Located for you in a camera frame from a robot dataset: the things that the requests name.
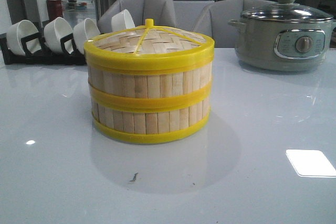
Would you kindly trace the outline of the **grey chair left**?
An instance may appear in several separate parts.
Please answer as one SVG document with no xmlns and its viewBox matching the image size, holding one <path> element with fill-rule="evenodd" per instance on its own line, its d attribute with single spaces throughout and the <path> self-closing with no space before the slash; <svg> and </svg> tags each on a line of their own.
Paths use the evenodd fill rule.
<svg viewBox="0 0 336 224">
<path fill-rule="evenodd" d="M 157 26 L 177 27 L 173 0 L 116 0 L 98 20 L 99 30 L 102 33 L 112 32 L 111 18 L 125 9 L 136 26 L 151 18 Z"/>
</svg>

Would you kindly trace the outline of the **woven bamboo steamer lid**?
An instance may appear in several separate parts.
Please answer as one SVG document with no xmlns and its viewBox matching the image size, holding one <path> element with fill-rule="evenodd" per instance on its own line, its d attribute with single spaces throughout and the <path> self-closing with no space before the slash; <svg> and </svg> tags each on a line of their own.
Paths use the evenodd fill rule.
<svg viewBox="0 0 336 224">
<path fill-rule="evenodd" d="M 95 36 L 84 43 L 88 66 L 134 75 L 194 70 L 214 58 L 214 40 L 168 26 L 145 25 Z"/>
</svg>

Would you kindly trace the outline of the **glass pot lid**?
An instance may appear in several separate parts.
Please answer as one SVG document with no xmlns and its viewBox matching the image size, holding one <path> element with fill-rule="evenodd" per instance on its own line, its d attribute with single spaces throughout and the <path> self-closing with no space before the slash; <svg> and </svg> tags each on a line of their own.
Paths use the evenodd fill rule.
<svg viewBox="0 0 336 224">
<path fill-rule="evenodd" d="M 301 5 L 296 0 L 277 0 L 276 3 L 253 7 L 242 12 L 242 18 L 287 23 L 326 23 L 333 16 L 314 7 Z"/>
</svg>

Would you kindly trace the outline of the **grey electric cooking pot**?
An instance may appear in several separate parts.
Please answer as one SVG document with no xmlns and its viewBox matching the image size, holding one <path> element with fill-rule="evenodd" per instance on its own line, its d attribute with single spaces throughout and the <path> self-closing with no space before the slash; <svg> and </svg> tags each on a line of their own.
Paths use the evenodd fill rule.
<svg viewBox="0 0 336 224">
<path fill-rule="evenodd" d="M 238 30 L 237 57 L 254 67 L 277 71 L 305 71 L 326 58 L 335 21 L 287 23 L 269 20 L 231 19 Z"/>
</svg>

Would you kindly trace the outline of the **bamboo steamer tray yellow rims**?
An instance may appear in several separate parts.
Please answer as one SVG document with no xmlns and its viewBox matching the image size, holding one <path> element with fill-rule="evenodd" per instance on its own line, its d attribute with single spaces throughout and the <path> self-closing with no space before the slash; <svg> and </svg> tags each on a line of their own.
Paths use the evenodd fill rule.
<svg viewBox="0 0 336 224">
<path fill-rule="evenodd" d="M 212 63 L 183 72 L 131 75 L 88 68 L 93 101 L 128 112 L 166 112 L 195 105 L 211 92 Z"/>
</svg>

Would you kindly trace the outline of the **white bowl far right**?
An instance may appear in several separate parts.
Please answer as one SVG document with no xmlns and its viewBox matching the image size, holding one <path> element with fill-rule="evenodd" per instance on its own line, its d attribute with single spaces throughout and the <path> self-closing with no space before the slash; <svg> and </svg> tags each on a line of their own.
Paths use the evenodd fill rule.
<svg viewBox="0 0 336 224">
<path fill-rule="evenodd" d="M 130 12 L 127 9 L 115 14 L 111 18 L 111 28 L 113 32 L 134 28 L 135 24 Z"/>
</svg>

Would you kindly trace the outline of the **grey chair right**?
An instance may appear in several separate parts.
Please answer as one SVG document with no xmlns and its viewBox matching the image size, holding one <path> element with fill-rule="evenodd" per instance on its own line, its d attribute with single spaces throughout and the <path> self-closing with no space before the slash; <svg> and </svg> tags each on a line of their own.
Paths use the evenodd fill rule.
<svg viewBox="0 0 336 224">
<path fill-rule="evenodd" d="M 223 0 L 205 6 L 192 31 L 212 37 L 216 48 L 234 48 L 238 31 L 228 22 L 240 19 L 241 12 L 271 4 L 268 0 Z"/>
</svg>

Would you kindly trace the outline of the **black dish rack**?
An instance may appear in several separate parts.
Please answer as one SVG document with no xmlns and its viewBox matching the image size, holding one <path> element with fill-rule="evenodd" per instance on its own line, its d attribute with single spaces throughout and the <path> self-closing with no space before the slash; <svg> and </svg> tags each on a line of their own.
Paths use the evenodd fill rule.
<svg viewBox="0 0 336 224">
<path fill-rule="evenodd" d="M 27 48 L 27 43 L 38 39 L 41 49 L 32 53 Z M 13 54 L 7 45 L 6 34 L 1 34 L 1 50 L 4 59 L 4 64 L 40 64 L 40 65 L 85 65 L 86 59 L 76 47 L 73 34 L 69 34 L 60 39 L 61 54 L 52 52 L 46 46 L 46 40 L 40 32 L 23 37 L 24 55 L 19 56 Z"/>
</svg>

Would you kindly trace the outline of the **red trash bin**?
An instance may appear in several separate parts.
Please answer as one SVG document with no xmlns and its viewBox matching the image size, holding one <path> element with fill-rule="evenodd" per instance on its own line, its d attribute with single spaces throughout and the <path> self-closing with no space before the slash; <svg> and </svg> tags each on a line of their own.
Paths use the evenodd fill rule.
<svg viewBox="0 0 336 224">
<path fill-rule="evenodd" d="M 53 21 L 57 17 L 63 17 L 61 0 L 46 0 L 48 17 Z"/>
</svg>

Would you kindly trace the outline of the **grey chair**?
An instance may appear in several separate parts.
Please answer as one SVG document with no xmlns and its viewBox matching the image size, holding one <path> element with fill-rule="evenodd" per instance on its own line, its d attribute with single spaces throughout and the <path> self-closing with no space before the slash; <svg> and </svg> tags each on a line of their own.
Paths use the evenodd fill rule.
<svg viewBox="0 0 336 224">
<path fill-rule="evenodd" d="M 173 0 L 116 0 L 98 20 L 99 30 L 102 33 L 112 32 L 111 18 L 125 9 L 136 26 L 151 18 L 157 26 L 177 27 Z"/>
<path fill-rule="evenodd" d="M 205 6 L 192 31 L 212 37 L 216 48 L 234 48 L 238 31 L 228 22 L 240 19 L 241 12 L 271 4 L 268 0 L 223 0 Z"/>
</svg>

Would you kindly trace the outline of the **white bowl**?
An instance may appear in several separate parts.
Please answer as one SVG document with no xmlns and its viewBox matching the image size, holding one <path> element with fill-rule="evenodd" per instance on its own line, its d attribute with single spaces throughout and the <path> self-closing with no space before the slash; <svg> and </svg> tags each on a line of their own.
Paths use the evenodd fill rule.
<svg viewBox="0 0 336 224">
<path fill-rule="evenodd" d="M 130 12 L 127 9 L 115 14 L 111 18 L 111 28 L 113 32 L 134 28 L 135 24 Z"/>
<path fill-rule="evenodd" d="M 21 20 L 8 29 L 6 33 L 7 45 L 13 54 L 24 56 L 25 52 L 21 39 L 38 32 L 37 27 L 30 20 Z"/>
<path fill-rule="evenodd" d="M 56 54 L 62 54 L 60 40 L 69 34 L 73 29 L 69 23 L 62 17 L 57 17 L 44 28 L 44 37 L 47 47 Z"/>
<path fill-rule="evenodd" d="M 84 54 L 84 43 L 100 34 L 96 23 L 91 18 L 86 18 L 78 23 L 73 29 L 73 38 L 79 52 Z"/>
</svg>

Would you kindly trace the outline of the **white bowl far left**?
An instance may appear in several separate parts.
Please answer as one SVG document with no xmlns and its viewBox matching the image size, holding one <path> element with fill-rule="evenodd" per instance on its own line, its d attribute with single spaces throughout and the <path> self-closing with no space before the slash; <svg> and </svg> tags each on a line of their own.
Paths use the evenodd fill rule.
<svg viewBox="0 0 336 224">
<path fill-rule="evenodd" d="M 24 56 L 25 52 L 21 39 L 38 32 L 37 27 L 30 20 L 21 20 L 8 29 L 6 33 L 7 45 L 13 54 Z"/>
</svg>

